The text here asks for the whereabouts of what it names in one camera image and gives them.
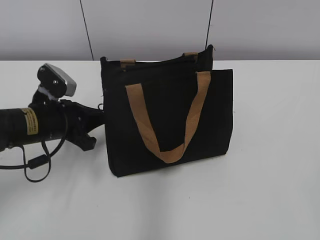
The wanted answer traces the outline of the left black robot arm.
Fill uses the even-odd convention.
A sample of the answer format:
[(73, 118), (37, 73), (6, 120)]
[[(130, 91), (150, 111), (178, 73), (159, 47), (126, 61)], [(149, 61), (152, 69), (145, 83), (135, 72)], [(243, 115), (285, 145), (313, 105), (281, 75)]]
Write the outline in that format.
[(89, 132), (103, 124), (103, 110), (65, 99), (30, 104), (27, 108), (2, 109), (0, 150), (65, 137), (83, 151), (89, 151), (97, 142)]

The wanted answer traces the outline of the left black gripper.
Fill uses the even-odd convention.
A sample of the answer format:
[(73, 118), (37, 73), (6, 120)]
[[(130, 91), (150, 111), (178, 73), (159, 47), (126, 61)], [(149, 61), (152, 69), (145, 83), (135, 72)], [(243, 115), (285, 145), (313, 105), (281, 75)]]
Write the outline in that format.
[(104, 124), (104, 111), (70, 100), (51, 103), (31, 103), (37, 118), (38, 133), (27, 137), (28, 144), (62, 137), (84, 152), (93, 150), (97, 139), (88, 133)]

